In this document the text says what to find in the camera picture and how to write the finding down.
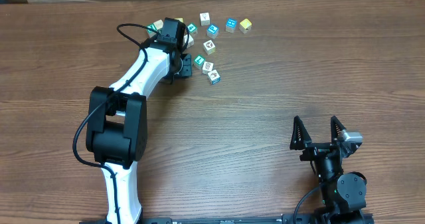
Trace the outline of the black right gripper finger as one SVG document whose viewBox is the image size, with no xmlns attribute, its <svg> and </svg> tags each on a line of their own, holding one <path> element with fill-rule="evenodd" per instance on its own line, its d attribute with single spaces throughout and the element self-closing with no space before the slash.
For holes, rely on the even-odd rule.
<svg viewBox="0 0 425 224">
<path fill-rule="evenodd" d="M 312 140 L 299 116 L 294 117 L 293 133 L 290 142 L 291 150 L 304 150 L 312 144 Z"/>
<path fill-rule="evenodd" d="M 336 116 L 331 117 L 331 142 L 335 143 L 339 134 L 345 130 L 344 125 L 339 121 Z"/>
</svg>

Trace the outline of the green L block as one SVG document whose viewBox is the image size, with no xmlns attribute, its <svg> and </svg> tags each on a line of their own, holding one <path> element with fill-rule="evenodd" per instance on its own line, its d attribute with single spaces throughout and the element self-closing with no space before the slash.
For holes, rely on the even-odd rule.
<svg viewBox="0 0 425 224">
<path fill-rule="evenodd" d="M 205 62 L 205 57 L 203 57 L 202 55 L 197 55 L 193 60 L 193 65 L 199 70 L 201 70 L 203 68 L 204 62 Z"/>
</svg>

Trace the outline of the hedgehog block white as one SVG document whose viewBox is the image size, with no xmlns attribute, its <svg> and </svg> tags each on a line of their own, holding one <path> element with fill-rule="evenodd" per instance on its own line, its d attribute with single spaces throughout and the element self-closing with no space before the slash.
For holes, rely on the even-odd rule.
<svg viewBox="0 0 425 224">
<path fill-rule="evenodd" d="M 205 61 L 202 67 L 202 73 L 208 74 L 209 72 L 213 71 L 213 68 L 214 64 L 212 62 Z"/>
</svg>

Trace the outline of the acorn block yellow sides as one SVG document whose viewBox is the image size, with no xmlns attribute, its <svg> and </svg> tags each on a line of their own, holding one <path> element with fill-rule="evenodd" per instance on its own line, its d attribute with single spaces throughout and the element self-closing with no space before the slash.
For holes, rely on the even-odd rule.
<svg viewBox="0 0 425 224">
<path fill-rule="evenodd" d="M 215 50 L 216 50 L 216 46 L 215 46 L 215 44 L 213 43 L 212 40 L 208 40 L 208 41 L 204 42 L 203 48 L 208 55 L 214 53 Z"/>
</svg>

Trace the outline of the squirrel block blue side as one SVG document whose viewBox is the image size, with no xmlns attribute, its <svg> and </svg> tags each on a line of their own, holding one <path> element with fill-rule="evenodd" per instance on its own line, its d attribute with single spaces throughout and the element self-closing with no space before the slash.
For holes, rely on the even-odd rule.
<svg viewBox="0 0 425 224">
<path fill-rule="evenodd" d="M 212 70 L 208 72 L 207 75 L 211 84 L 216 84 L 220 82 L 220 74 L 218 73 L 217 70 Z"/>
</svg>

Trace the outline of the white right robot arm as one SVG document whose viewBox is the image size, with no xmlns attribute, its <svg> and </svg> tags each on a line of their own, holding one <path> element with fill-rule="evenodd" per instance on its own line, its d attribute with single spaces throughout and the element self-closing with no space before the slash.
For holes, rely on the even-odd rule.
<svg viewBox="0 0 425 224">
<path fill-rule="evenodd" d="M 316 209 L 306 223 L 372 223 L 363 215 L 366 207 L 367 179 L 360 172 L 345 173 L 343 159 L 354 154 L 363 143 L 358 132 L 349 132 L 336 116 L 331 117 L 331 141 L 314 143 L 299 116 L 294 117 L 291 150 L 301 150 L 301 161 L 309 162 L 319 184 L 296 205 L 292 222 L 298 222 L 303 202 L 316 191 L 321 192 L 323 207 Z"/>
</svg>

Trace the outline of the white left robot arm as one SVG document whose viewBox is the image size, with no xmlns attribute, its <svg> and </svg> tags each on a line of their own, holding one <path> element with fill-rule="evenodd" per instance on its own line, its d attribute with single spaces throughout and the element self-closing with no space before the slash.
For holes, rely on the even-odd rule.
<svg viewBox="0 0 425 224">
<path fill-rule="evenodd" d="M 147 143 L 147 99 L 163 78 L 191 70 L 186 45 L 143 44 L 129 70 L 109 87 L 90 94 L 86 148 L 106 182 L 109 210 L 103 223 L 140 223 L 137 165 Z"/>
</svg>

